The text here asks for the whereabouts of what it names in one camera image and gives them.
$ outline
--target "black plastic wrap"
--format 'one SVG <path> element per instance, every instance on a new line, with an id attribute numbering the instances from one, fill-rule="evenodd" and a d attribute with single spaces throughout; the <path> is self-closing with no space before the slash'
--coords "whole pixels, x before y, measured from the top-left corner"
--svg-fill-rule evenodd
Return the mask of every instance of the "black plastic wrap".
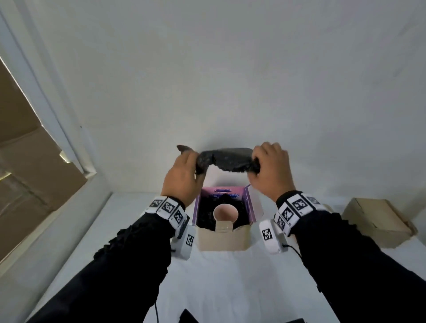
<path id="1" fill-rule="evenodd" d="M 233 230 L 241 227 L 242 225 L 250 224 L 248 213 L 243 201 L 237 201 L 228 194 L 222 194 L 220 197 L 201 197 L 196 225 L 199 228 L 215 231 L 216 220 L 213 217 L 213 210 L 220 204 L 231 204 L 238 210 L 238 218 L 232 226 Z"/>
<path id="2" fill-rule="evenodd" d="M 186 150 L 192 150 L 188 146 L 178 145 L 182 153 Z M 227 172 L 260 172 L 259 160 L 252 159 L 253 150 L 250 148 L 222 148 L 208 150 L 200 153 L 197 158 L 196 174 L 203 174 L 210 165 L 216 165 L 221 170 Z"/>

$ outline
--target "large cardboard box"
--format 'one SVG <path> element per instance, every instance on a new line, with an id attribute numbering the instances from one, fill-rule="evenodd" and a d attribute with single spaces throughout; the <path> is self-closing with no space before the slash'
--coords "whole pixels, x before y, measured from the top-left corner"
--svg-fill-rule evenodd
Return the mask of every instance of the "large cardboard box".
<path id="1" fill-rule="evenodd" d="M 229 194 L 243 201 L 249 216 L 249 224 L 233 230 L 231 221 L 217 221 L 216 230 L 211 231 L 196 226 L 197 245 L 200 251 L 239 251 L 250 247 L 250 230 L 254 222 L 263 217 L 259 193 L 251 186 L 215 186 L 203 187 L 194 207 L 193 225 L 197 224 L 201 196 Z"/>
<path id="2" fill-rule="evenodd" d="M 0 260 L 86 182 L 0 62 Z"/>
<path id="3" fill-rule="evenodd" d="M 395 248 L 417 234 L 416 227 L 385 199 L 353 198 L 342 218 L 381 248 Z"/>

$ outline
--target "black cable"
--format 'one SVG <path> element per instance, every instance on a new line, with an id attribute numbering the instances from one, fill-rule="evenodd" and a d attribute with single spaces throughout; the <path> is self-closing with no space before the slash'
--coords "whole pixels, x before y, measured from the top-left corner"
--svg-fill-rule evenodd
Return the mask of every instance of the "black cable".
<path id="1" fill-rule="evenodd" d="M 303 261 L 302 256 L 299 254 L 299 252 L 293 246 L 291 246 L 291 245 L 285 245 L 285 244 L 282 244 L 282 246 L 284 248 L 290 247 L 291 249 L 293 249 L 297 253 L 297 255 L 300 257 L 300 260 Z"/>
<path id="2" fill-rule="evenodd" d="M 155 306 L 155 314 L 157 314 L 157 323 L 158 323 L 158 310 L 157 310 L 157 302 L 155 302 L 154 306 Z"/>

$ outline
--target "cup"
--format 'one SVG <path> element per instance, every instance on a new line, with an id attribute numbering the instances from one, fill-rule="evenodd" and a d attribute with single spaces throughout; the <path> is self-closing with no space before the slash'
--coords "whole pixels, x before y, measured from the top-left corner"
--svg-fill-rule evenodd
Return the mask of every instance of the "cup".
<path id="1" fill-rule="evenodd" d="M 231 221 L 234 223 L 238 218 L 238 210 L 231 204 L 220 204 L 213 210 L 216 221 Z"/>

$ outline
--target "forearm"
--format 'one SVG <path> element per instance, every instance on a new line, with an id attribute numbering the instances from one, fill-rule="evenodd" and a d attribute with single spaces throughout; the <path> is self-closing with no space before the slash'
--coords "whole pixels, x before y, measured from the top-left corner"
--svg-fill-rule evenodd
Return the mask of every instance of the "forearm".
<path id="1" fill-rule="evenodd" d="M 174 232 L 167 220 L 143 215 L 120 230 L 29 322 L 109 320 L 115 315 L 143 321 L 167 274 Z"/>
<path id="2" fill-rule="evenodd" d="M 277 205 L 294 193 L 284 194 Z M 426 297 L 426 282 L 384 254 L 339 214 L 312 211 L 299 219 L 291 234 L 296 236 L 305 267 L 342 323 L 419 314 L 407 313 L 406 307 L 413 308 L 413 303 Z"/>

